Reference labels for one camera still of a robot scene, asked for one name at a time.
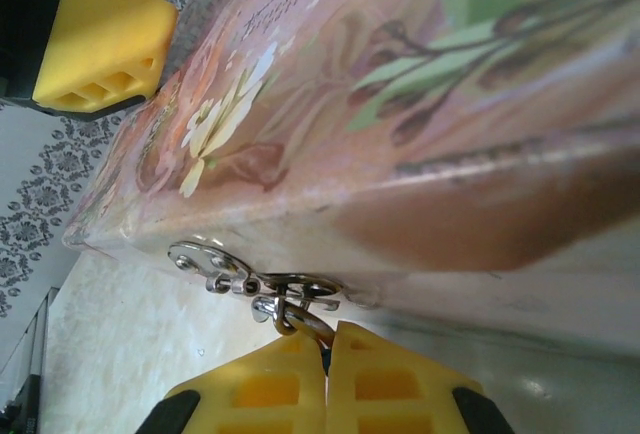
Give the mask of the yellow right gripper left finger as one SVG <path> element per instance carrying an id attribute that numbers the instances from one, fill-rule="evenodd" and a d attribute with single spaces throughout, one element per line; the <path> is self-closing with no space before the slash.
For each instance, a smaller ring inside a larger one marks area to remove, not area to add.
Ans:
<path id="1" fill-rule="evenodd" d="M 323 433 L 325 372 L 319 345 L 284 336 L 172 388 L 144 433 Z"/>

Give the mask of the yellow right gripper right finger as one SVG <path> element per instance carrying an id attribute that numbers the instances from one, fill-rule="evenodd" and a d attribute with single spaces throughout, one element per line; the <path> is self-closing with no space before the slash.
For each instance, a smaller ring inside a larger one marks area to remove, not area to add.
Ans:
<path id="1" fill-rule="evenodd" d="M 475 380 L 354 323 L 331 349 L 328 433 L 504 433 L 506 418 Z"/>

